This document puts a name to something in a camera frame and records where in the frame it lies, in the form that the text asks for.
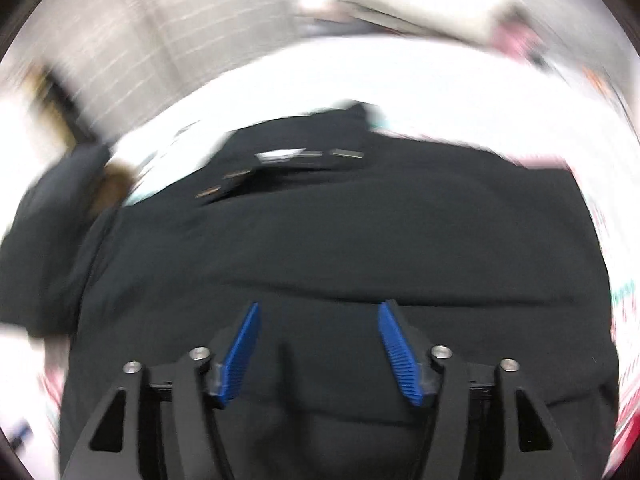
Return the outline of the hanging dark clothes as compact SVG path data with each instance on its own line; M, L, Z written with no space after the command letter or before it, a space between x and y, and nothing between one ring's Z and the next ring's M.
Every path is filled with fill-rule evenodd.
M67 151L78 145L98 144L99 136L82 119L78 105L46 66L32 66L25 82L32 92L30 110Z

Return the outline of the folded black quilted jacket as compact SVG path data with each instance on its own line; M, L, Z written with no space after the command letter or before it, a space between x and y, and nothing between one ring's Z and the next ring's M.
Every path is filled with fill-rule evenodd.
M73 333L88 271L82 245L106 163L104 144L81 145L33 184L1 243L1 321L29 336Z

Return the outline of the folded brown garment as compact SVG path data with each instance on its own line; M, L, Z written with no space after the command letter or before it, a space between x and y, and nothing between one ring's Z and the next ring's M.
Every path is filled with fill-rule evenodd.
M90 216L96 218L107 209L122 206L136 182L134 170L130 167L119 162L107 164L93 195Z

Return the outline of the light grey bed sheet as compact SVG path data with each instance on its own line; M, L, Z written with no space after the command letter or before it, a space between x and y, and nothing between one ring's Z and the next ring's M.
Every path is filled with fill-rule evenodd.
M229 70L125 134L114 159L158 190L234 130L361 102L375 129L562 162L605 217L639 213L639 144L597 92L505 56L397 36L300 42Z

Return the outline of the pink pillow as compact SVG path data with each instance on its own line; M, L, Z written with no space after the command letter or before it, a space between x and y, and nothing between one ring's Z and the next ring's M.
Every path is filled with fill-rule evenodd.
M491 32L490 44L508 58L521 62L533 62L544 46L528 16L520 11L512 11L498 19Z

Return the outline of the grey dotted curtain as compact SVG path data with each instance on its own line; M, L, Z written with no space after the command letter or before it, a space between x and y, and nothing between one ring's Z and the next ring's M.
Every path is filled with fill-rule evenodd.
M36 0L1 61L52 70L85 124L118 138L299 37L296 0Z

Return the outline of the folded cream duvet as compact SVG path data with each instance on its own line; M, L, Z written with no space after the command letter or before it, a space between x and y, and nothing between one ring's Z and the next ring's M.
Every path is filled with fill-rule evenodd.
M446 10L388 0L335 0L352 18L413 36L439 36L488 44L496 22L491 13Z

